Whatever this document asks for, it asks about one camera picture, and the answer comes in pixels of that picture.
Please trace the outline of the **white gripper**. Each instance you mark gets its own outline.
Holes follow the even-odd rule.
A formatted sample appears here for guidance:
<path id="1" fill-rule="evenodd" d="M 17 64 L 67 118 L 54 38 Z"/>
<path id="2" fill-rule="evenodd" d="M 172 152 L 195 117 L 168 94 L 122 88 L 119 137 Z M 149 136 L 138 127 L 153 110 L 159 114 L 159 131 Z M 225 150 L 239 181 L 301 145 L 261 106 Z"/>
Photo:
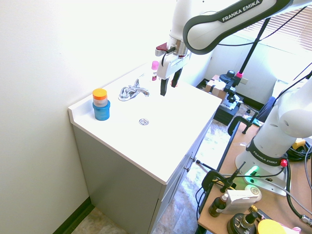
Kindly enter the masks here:
<path id="1" fill-rule="evenodd" d="M 160 94 L 162 96 L 166 95 L 167 92 L 167 85 L 169 82 L 168 77 L 174 74 L 174 77 L 171 82 L 172 87 L 176 87 L 178 84 L 179 77 L 182 72 L 182 68 L 189 62 L 191 57 L 191 53 L 180 57 L 176 54 L 166 54 L 164 55 L 160 61 L 157 70 L 157 76 L 161 78 L 160 84 Z"/>

